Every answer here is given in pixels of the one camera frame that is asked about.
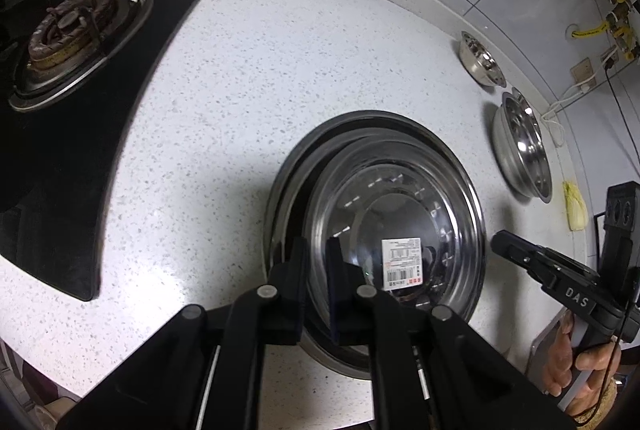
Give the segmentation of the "person right hand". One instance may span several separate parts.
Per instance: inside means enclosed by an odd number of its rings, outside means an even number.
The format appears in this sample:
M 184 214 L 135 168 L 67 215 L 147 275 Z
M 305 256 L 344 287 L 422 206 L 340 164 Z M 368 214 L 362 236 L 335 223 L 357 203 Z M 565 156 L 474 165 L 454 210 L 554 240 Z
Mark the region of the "person right hand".
M 547 363 L 542 370 L 544 390 L 556 398 L 570 385 L 572 369 L 590 372 L 575 401 L 595 400 L 603 385 L 611 379 L 620 364 L 620 346 L 611 341 L 603 346 L 576 354 L 572 347 L 574 316 L 566 312 L 560 321 L 554 343 L 549 348 Z

